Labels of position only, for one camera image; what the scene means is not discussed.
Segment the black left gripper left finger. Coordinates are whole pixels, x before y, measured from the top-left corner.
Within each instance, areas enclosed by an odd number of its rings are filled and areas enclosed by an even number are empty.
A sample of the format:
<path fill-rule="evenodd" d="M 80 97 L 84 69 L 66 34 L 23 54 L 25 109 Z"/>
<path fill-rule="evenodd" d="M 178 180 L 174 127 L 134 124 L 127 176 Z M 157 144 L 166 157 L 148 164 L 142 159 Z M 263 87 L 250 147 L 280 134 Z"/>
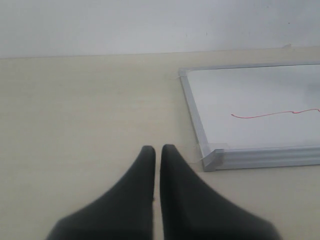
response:
<path fill-rule="evenodd" d="M 151 240 L 156 152 L 143 146 L 123 177 L 101 197 L 59 220 L 49 240 Z"/>

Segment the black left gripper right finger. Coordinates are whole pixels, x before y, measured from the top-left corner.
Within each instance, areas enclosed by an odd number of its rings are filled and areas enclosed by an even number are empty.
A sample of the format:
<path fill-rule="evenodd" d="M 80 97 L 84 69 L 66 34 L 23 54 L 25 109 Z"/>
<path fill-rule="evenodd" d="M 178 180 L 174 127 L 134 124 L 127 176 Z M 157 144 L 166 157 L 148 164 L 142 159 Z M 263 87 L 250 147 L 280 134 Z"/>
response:
<path fill-rule="evenodd" d="M 166 240 L 277 240 L 274 225 L 221 196 L 173 144 L 162 147 L 160 203 Z"/>

